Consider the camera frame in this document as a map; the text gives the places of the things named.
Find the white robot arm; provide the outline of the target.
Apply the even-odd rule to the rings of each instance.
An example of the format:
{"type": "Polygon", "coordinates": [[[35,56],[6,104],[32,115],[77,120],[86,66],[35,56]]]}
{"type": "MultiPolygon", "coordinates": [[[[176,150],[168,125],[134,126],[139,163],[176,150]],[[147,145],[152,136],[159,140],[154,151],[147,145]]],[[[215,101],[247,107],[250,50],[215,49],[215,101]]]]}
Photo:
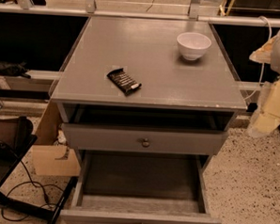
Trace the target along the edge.
{"type": "Polygon", "coordinates": [[[257,110],[248,124],[247,133],[261,138],[280,125],[280,30],[249,55],[249,59],[259,64],[270,64],[271,69],[279,74],[277,81],[266,82],[259,92],[257,110]]]}

